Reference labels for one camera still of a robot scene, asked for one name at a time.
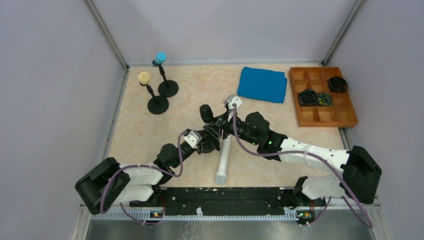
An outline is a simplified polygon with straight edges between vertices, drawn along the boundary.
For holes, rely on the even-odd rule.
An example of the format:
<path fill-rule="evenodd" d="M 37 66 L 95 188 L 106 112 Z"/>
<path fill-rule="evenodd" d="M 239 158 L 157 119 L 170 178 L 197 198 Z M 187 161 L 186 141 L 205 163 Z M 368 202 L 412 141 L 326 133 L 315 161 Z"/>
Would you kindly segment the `black toy microphone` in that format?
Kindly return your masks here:
<path fill-rule="evenodd" d="M 203 129 L 213 138 L 215 141 L 219 141 L 221 130 L 217 124 L 217 120 L 214 118 L 213 111 L 208 104 L 203 104 L 199 108 L 199 113 L 202 121 L 204 122 Z"/>

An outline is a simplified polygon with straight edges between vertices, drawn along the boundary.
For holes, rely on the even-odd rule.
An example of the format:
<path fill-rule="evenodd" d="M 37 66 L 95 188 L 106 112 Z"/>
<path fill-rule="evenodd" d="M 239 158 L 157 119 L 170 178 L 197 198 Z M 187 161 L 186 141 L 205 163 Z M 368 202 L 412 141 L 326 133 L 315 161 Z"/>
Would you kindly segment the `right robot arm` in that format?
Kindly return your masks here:
<path fill-rule="evenodd" d="M 269 121 L 259 112 L 241 120 L 227 111 L 214 116 L 211 110 L 200 111 L 203 128 L 215 138 L 238 137 L 257 147 L 255 156 L 284 163 L 296 163 L 325 171 L 321 177 L 300 177 L 296 187 L 311 200 L 321 197 L 349 197 L 362 204 L 374 202 L 382 169 L 361 146 L 330 149 L 297 141 L 270 129 Z"/>

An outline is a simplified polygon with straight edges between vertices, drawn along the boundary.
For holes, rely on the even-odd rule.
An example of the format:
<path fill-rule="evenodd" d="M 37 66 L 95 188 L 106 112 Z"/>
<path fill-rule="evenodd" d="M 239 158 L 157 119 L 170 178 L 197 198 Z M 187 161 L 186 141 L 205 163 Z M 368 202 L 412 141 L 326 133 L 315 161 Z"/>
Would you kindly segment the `yellow toy microphone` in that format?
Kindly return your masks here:
<path fill-rule="evenodd" d="M 138 75 L 138 82 L 141 86 L 147 87 L 151 82 L 152 76 L 149 72 L 143 71 Z"/>

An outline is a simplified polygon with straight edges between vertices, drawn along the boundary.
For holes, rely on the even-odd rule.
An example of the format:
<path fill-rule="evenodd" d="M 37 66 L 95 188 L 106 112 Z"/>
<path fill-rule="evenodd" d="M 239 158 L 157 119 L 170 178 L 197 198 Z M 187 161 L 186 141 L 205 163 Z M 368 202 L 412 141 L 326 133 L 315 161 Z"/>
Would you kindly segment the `black mic stand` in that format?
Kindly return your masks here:
<path fill-rule="evenodd" d="M 151 95 L 151 99 L 148 101 L 147 104 L 149 112 L 154 115 L 160 115 L 165 113 L 169 108 L 168 99 L 162 95 L 155 95 L 154 90 L 150 85 L 147 85 L 146 89 Z"/>
<path fill-rule="evenodd" d="M 161 96 L 170 98 L 175 96 L 179 91 L 178 84 L 173 80 L 168 80 L 164 68 L 159 65 L 159 73 L 162 76 L 163 82 L 158 86 L 158 92 Z"/>
<path fill-rule="evenodd" d="M 198 150 L 196 151 L 199 155 L 221 150 L 221 144 L 218 138 L 214 137 L 205 130 L 200 131 L 200 135 L 201 140 Z"/>

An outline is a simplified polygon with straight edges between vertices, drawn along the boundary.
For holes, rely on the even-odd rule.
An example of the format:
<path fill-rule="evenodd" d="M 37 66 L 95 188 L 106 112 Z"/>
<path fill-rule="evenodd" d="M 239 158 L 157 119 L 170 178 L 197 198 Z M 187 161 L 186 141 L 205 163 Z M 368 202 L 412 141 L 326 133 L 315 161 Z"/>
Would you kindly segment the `blue toy microphone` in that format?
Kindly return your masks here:
<path fill-rule="evenodd" d="M 152 60 L 151 65 L 153 67 L 161 67 L 162 64 L 167 60 L 167 54 L 165 52 L 158 52 L 154 59 Z"/>

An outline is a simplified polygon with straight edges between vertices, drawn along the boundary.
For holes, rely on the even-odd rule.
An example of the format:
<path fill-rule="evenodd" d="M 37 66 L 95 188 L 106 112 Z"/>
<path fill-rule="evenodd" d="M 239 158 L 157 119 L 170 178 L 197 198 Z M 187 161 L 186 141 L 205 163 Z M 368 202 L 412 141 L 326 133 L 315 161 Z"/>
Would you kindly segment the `white toy microphone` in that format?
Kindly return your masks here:
<path fill-rule="evenodd" d="M 218 169 L 215 174 L 215 183 L 217 185 L 225 185 L 227 181 L 227 167 L 231 148 L 231 137 L 228 136 L 223 140 Z"/>

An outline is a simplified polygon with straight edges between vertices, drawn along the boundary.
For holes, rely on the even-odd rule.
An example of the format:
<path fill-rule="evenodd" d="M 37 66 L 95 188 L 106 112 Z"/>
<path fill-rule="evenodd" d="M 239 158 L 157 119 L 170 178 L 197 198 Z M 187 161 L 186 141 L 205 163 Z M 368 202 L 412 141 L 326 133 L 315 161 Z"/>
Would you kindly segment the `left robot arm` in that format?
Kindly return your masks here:
<path fill-rule="evenodd" d="M 80 178 L 74 188 L 92 215 L 106 213 L 110 207 L 128 202 L 146 202 L 154 194 L 154 186 L 177 178 L 184 161 L 193 153 L 206 154 L 216 150 L 215 142 L 205 138 L 185 138 L 176 146 L 163 145 L 156 159 L 149 164 L 119 163 L 108 157 Z"/>

